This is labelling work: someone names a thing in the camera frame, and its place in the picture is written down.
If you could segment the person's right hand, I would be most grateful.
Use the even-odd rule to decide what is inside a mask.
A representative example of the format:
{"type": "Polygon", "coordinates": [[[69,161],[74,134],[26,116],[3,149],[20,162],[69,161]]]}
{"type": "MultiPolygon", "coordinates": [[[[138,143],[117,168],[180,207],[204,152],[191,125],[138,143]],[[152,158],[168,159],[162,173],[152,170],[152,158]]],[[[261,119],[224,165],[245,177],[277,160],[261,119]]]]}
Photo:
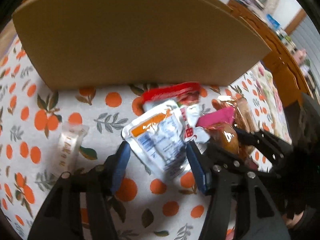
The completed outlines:
{"type": "Polygon", "coordinates": [[[282,215],[284,223],[289,230],[298,230],[306,227],[310,222],[309,210],[305,209],[300,214],[293,214],[293,218],[289,218],[289,215],[286,213],[282,215]]]}

